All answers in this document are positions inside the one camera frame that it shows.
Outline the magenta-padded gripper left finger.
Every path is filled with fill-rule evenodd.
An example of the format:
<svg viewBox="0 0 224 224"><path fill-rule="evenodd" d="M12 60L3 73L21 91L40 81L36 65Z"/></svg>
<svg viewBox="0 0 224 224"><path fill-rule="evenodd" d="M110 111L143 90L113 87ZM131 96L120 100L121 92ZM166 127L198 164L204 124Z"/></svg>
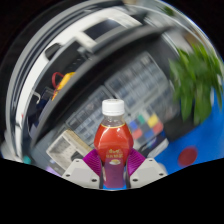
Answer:
<svg viewBox="0 0 224 224"><path fill-rule="evenodd" d="M63 178L84 188L100 189L102 165L97 151L90 151L83 159L74 159Z"/></svg>

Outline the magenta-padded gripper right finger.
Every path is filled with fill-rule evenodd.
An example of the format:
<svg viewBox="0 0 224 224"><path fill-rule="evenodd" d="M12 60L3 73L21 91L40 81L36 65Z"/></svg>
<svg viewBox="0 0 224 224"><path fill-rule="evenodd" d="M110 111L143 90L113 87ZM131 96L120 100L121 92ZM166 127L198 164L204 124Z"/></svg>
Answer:
<svg viewBox="0 0 224 224"><path fill-rule="evenodd" d="M126 162L126 186L128 189L140 188L167 175L165 168L154 158L145 158L132 149Z"/></svg>

